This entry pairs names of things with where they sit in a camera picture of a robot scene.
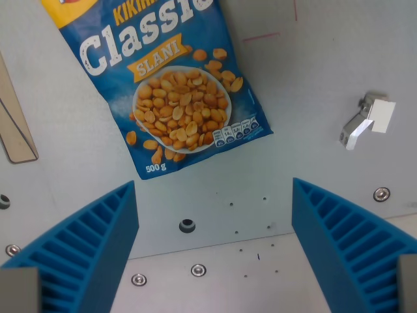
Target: nutrition label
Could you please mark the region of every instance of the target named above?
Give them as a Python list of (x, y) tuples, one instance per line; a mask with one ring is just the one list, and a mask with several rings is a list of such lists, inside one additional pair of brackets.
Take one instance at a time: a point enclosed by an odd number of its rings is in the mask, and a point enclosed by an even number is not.
[(223, 147), (227, 143), (242, 139), (258, 127), (259, 123), (257, 122), (256, 117), (245, 119), (240, 123), (235, 123), (231, 126), (226, 126), (214, 131), (214, 143), (216, 144), (216, 147)]

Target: ribbed blue plastic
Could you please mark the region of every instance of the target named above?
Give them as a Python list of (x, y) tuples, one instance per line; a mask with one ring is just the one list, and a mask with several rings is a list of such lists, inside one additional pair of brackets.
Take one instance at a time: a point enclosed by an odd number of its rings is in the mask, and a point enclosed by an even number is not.
[(397, 259), (417, 240), (365, 209), (294, 179), (293, 228), (332, 312), (398, 312)]
[(110, 312), (138, 229), (131, 181), (66, 218), (2, 267), (39, 269), (43, 313)]

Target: metal bracket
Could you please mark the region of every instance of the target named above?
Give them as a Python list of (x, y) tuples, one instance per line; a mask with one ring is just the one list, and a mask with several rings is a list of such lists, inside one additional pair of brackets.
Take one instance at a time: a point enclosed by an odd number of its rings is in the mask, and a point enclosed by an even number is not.
[(387, 96), (372, 93), (368, 93), (360, 105), (360, 112), (343, 127), (339, 137), (347, 150), (354, 149), (359, 135), (372, 123), (373, 132), (385, 133), (395, 108), (395, 102), (390, 102)]

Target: screw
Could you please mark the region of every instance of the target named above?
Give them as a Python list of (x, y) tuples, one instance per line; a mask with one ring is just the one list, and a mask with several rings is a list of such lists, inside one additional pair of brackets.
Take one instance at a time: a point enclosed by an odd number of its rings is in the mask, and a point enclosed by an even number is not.
[(376, 191), (373, 193), (373, 199), (376, 202), (384, 202), (384, 201), (388, 200), (390, 195), (391, 195), (391, 192), (388, 188), (380, 187), (380, 188), (376, 189)]
[(132, 284), (135, 286), (144, 286), (147, 282), (148, 280), (145, 275), (135, 274), (132, 276)]
[(20, 252), (20, 248), (18, 246), (16, 246), (16, 245), (8, 245), (6, 247), (6, 253), (10, 257), (15, 256), (19, 252)]
[(195, 277), (201, 277), (206, 275), (206, 267), (202, 264), (195, 264), (191, 268), (191, 274), (193, 274)]

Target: blue snack bag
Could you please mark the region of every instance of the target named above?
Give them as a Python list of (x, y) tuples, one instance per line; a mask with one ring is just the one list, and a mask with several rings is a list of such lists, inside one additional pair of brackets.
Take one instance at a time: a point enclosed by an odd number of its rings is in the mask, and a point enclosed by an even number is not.
[(218, 0), (42, 0), (142, 179), (272, 133)]

